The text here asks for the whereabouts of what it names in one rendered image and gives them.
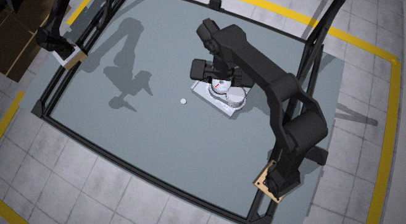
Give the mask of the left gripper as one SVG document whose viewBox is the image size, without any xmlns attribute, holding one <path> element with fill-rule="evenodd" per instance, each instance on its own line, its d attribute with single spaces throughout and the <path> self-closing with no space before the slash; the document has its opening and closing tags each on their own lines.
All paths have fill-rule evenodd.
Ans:
<svg viewBox="0 0 406 224">
<path fill-rule="evenodd" d="M 212 84 L 212 77 L 215 80 L 223 80 L 223 81 L 230 81 L 231 77 L 233 77 L 231 81 L 231 87 L 252 88 L 254 85 L 254 81 L 247 74 L 245 74 L 240 68 L 237 69 L 232 68 L 227 71 L 222 71 L 216 68 L 214 63 L 213 68 L 211 68 L 211 64 L 206 64 L 206 60 L 194 59 L 192 61 L 190 71 L 190 78 L 192 80 Z"/>
</svg>

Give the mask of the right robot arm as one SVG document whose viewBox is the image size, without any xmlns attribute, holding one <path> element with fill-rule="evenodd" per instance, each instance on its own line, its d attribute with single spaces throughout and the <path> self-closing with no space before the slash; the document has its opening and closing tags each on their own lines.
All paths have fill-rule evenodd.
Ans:
<svg viewBox="0 0 406 224">
<path fill-rule="evenodd" d="M 45 50 L 59 53 L 62 60 L 71 55 L 75 49 L 60 36 L 60 25 L 70 0 L 55 0 L 45 26 L 38 27 L 36 42 Z"/>
</svg>

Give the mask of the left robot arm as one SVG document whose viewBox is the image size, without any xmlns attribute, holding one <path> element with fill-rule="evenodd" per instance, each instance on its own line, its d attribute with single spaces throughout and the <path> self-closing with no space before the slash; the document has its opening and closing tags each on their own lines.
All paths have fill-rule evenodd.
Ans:
<svg viewBox="0 0 406 224">
<path fill-rule="evenodd" d="M 319 103 L 303 91 L 294 74 L 286 73 L 253 47 L 237 25 L 219 29 L 213 20 L 207 18 L 196 33 L 213 55 L 216 68 L 227 71 L 239 66 L 264 90 L 270 103 L 270 126 L 282 153 L 280 160 L 268 168 L 263 184 L 265 182 L 268 192 L 275 198 L 280 198 L 300 184 L 297 169 L 308 150 L 328 135 Z M 283 102 L 292 96 L 304 103 L 307 110 L 282 126 Z"/>
</svg>

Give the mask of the white gear with red arrow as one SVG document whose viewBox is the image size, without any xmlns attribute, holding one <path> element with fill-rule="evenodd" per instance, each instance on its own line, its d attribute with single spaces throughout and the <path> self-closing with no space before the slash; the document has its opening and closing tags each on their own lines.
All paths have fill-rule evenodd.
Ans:
<svg viewBox="0 0 406 224">
<path fill-rule="evenodd" d="M 221 82 L 223 84 L 220 84 Z M 230 89 L 230 86 L 231 86 L 231 81 L 223 81 L 223 80 L 215 80 L 215 79 L 212 80 L 212 88 L 218 94 L 226 93 Z"/>
</svg>

